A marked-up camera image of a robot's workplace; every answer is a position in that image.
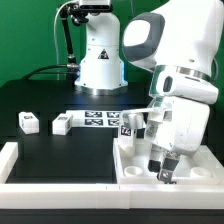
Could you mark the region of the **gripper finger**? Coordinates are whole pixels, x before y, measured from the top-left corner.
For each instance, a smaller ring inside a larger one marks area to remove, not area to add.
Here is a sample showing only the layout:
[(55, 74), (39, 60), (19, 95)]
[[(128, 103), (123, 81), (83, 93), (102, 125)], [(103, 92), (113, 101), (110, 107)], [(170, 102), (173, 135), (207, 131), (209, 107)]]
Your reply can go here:
[(165, 152), (161, 163), (160, 171), (157, 175), (159, 181), (171, 182), (173, 172), (175, 171), (180, 160), (180, 155), (174, 152)]
[(149, 154), (148, 169), (150, 172), (158, 173), (163, 161), (164, 151), (161, 147), (153, 146)]

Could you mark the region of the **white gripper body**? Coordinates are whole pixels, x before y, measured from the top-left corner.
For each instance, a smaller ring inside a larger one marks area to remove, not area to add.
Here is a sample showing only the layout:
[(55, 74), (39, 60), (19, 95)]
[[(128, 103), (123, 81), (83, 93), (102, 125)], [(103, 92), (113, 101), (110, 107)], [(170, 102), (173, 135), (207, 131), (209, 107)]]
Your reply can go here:
[(193, 155), (199, 148), (207, 125), (208, 105), (179, 97), (157, 98), (152, 107), (172, 111), (172, 120), (159, 141), (152, 144), (182, 155)]

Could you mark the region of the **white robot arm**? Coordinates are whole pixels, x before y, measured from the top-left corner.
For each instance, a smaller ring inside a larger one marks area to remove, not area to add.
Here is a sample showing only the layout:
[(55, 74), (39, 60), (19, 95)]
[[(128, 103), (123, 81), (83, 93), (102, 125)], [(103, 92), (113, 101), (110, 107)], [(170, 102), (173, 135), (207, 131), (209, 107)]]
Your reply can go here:
[(224, 3), (168, 0), (134, 17), (124, 30), (110, 0), (72, 0), (64, 12), (75, 25), (86, 27), (78, 90), (106, 95), (126, 87), (124, 61), (152, 72), (150, 106), (122, 112), (119, 129), (145, 131), (152, 145), (148, 168), (159, 180), (170, 182), (180, 157), (198, 150), (218, 97), (210, 78)]

